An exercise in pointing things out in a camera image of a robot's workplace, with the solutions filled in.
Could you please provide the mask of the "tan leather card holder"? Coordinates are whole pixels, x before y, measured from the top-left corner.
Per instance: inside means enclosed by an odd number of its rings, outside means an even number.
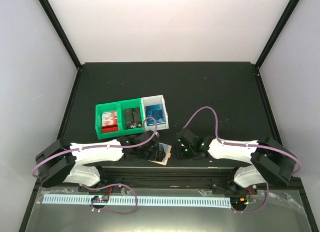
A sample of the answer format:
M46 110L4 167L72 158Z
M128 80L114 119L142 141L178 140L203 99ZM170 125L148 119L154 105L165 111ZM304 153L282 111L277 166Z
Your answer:
M166 166L169 158L171 157L171 149L171 145L159 143L155 149L155 152L152 153L148 161Z

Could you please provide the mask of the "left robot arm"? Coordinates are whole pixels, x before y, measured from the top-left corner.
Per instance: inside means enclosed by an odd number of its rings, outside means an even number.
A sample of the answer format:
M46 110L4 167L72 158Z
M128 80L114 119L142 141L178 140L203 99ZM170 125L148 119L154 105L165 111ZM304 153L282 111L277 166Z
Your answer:
M101 162L162 162L165 156L166 148L159 142L158 133L153 131L91 144L58 139L35 157L32 176L45 188L73 183L101 192L108 184Z

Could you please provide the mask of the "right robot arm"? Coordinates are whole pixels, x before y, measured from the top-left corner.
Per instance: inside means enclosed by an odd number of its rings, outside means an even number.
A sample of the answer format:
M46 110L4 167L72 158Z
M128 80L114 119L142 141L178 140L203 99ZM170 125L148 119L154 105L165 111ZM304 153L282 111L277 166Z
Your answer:
M240 195L253 185L268 183L288 186L297 164L296 157L272 138L253 141L229 141L213 136L201 138L187 128L176 135L179 150L188 159L233 160L246 163L235 167L218 188Z

